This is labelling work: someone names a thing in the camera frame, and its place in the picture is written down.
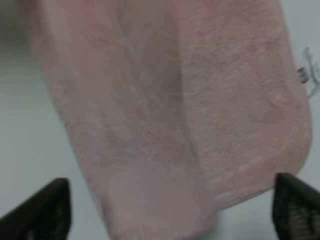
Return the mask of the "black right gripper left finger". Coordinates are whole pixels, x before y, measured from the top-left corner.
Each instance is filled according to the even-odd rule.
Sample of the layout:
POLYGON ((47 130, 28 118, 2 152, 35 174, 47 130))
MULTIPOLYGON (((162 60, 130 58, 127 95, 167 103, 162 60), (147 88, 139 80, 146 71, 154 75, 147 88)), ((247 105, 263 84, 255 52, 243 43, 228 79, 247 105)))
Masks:
POLYGON ((71 188, 56 178, 0 218, 2 240, 66 240, 72 225, 71 188))

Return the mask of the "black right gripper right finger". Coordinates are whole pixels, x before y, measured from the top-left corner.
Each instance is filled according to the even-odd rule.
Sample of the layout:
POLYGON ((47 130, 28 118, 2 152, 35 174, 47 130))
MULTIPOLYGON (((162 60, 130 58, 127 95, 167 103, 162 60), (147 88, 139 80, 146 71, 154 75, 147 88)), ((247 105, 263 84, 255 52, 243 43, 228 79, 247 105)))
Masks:
POLYGON ((280 240, 319 240, 320 192, 292 174, 278 173, 272 222, 280 240))

